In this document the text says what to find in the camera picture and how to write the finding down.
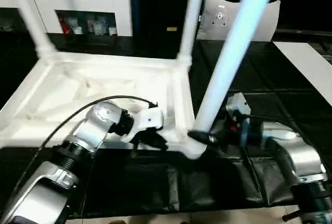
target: black tablecloth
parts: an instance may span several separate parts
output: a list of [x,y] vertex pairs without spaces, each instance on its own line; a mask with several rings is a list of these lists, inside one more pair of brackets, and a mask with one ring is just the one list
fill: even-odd
[[[97,38],[52,35],[60,50],[174,59],[178,40]],[[8,84],[7,101],[36,62],[31,41],[8,39],[1,47],[0,76]],[[222,48],[221,41],[198,41],[193,49],[190,88],[195,114],[203,99]],[[253,115],[288,118],[296,130],[322,155],[332,171],[332,108],[272,43],[253,42],[229,90],[243,92]],[[34,148],[0,150],[0,210]],[[294,204],[274,159],[255,147],[229,145],[208,150],[190,161],[177,152],[100,150],[91,171],[81,180],[72,218],[126,216],[148,213],[195,212],[217,209],[270,207]],[[39,162],[49,156],[46,150]]]

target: bottle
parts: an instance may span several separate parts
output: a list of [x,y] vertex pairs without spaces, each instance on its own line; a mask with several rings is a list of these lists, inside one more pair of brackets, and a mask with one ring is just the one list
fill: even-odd
[[59,22],[60,22],[60,25],[61,25],[63,33],[64,34],[70,34],[71,33],[71,29],[69,28],[69,25],[63,19],[63,17],[59,17]]

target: white cabinet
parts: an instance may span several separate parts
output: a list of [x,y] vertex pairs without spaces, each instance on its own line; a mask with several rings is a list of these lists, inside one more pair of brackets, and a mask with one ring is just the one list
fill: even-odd
[[57,11],[113,13],[119,36],[132,36],[129,0],[35,0],[48,33],[63,33]]
[[[31,9],[34,13],[34,15],[36,16],[36,19],[38,19],[40,21],[40,25],[42,26],[43,30],[46,31],[45,27],[44,27],[44,24],[43,24],[43,21],[38,13],[38,9],[35,5],[35,2],[34,0],[28,0],[30,5],[31,5]],[[18,9],[20,6],[18,4],[18,2],[16,0],[0,0],[0,11],[1,11],[1,8],[12,8],[12,9]]]
[[[63,28],[59,22],[59,15],[63,15],[63,19],[76,17],[83,23],[84,15],[93,15],[95,21],[103,18],[105,28],[112,27],[112,31],[116,27],[119,36],[132,36],[131,23],[131,4],[130,0],[29,0],[36,15],[40,19],[41,25],[45,32],[63,33]],[[0,0],[0,8],[18,8],[15,0]]]

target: robotic arm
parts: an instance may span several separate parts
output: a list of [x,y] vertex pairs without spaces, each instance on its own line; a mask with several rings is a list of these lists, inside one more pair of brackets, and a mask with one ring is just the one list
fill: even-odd
[[56,223],[80,177],[86,173],[86,164],[108,133],[116,133],[129,142],[139,131],[161,128],[162,122],[159,107],[130,116],[108,101],[94,105],[63,143],[52,148],[51,159],[39,166],[9,203],[1,224]]
[[[225,140],[237,139],[242,147],[248,142],[265,149],[277,161],[299,205],[302,223],[332,223],[330,184],[317,151],[297,132],[281,123],[263,122],[260,130],[250,128],[251,109],[242,93],[228,99],[226,110],[224,128],[218,134],[190,131],[188,135],[213,147],[223,145]],[[228,131],[229,127],[237,127],[236,133]]]

